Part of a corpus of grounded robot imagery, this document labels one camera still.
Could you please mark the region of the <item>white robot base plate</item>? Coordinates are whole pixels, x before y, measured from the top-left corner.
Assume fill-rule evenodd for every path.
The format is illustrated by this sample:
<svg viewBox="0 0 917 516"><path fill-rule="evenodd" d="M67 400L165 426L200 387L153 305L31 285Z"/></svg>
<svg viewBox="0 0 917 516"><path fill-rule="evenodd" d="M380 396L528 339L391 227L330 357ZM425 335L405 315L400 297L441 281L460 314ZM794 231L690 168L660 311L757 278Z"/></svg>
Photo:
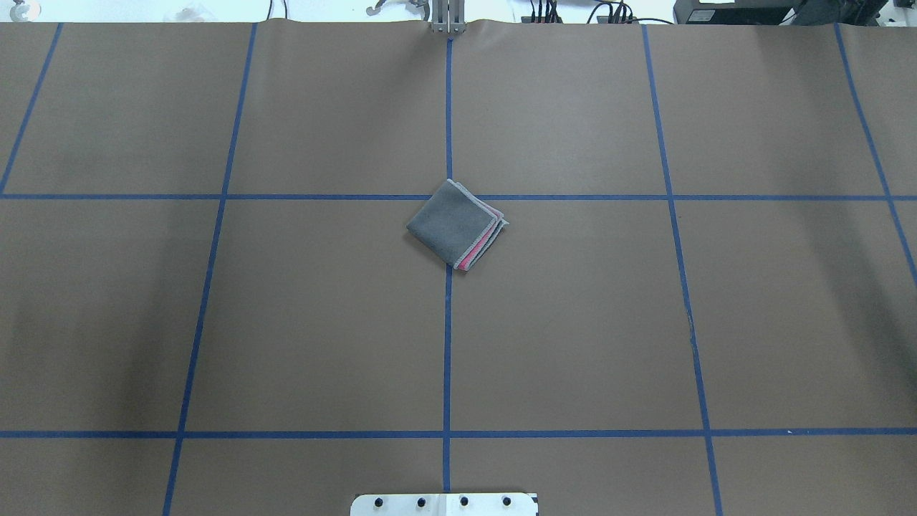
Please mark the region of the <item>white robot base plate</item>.
<svg viewBox="0 0 917 516"><path fill-rule="evenodd" d="M523 492L367 494L350 506L350 515L538 514L537 495Z"/></svg>

